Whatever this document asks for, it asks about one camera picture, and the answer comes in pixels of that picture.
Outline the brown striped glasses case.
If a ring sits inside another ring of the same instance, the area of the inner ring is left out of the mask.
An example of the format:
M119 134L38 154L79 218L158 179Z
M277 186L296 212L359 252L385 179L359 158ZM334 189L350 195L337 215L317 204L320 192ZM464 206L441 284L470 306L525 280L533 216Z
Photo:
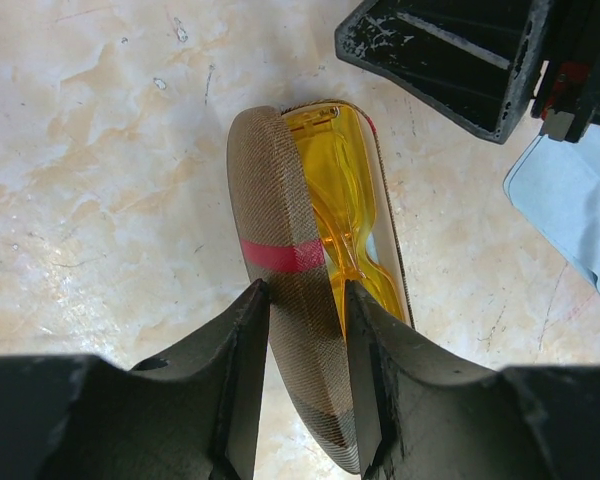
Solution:
M356 474L346 313L336 308L300 153L282 117L286 110L251 108L230 127L234 222L249 278L270 287L269 342L291 401L324 452Z

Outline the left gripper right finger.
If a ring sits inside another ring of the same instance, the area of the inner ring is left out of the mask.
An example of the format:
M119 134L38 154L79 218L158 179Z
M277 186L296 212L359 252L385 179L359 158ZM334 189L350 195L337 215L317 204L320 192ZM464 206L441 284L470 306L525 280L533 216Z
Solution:
M600 365L491 370L351 281L346 346L365 479L600 479Z

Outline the light blue cloth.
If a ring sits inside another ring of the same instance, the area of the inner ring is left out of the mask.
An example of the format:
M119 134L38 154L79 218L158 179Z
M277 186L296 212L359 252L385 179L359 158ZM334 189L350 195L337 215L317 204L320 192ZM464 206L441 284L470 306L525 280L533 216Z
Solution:
M538 136L506 175L512 205L600 294L600 127L577 143Z

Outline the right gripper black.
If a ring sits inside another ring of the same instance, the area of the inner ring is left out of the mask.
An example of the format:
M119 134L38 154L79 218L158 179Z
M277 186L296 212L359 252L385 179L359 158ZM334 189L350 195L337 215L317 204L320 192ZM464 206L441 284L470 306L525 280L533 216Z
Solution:
M334 41L339 59L496 144L527 109L543 48L531 110L541 133L577 143L600 126L600 0L364 1Z

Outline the orange sunglasses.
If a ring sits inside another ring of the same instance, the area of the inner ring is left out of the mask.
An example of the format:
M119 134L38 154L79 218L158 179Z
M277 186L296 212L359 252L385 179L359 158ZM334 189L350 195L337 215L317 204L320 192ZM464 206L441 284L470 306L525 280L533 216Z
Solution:
M360 107L327 100L282 117L299 150L336 308L360 282L391 315L413 323L377 129Z

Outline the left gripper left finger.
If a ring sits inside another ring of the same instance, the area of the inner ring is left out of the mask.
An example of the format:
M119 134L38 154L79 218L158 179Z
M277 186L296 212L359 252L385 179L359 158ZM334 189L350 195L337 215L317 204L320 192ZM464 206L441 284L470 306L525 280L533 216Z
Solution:
M269 289L129 370L93 354L0 356L0 479L249 479Z

